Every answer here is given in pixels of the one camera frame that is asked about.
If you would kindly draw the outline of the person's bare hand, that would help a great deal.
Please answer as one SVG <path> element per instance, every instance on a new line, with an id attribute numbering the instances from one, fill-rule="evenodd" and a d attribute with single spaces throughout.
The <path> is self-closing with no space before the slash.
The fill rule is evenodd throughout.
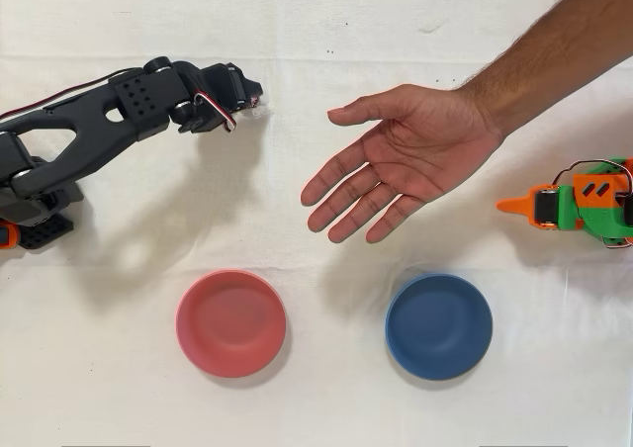
<path id="1" fill-rule="evenodd" d="M 499 148 L 504 129 L 463 89 L 416 85 L 362 96 L 332 109 L 341 127 L 374 126 L 332 156 L 301 194 L 307 226 L 340 243 L 365 224 L 384 240 L 425 205 L 457 188 Z"/>

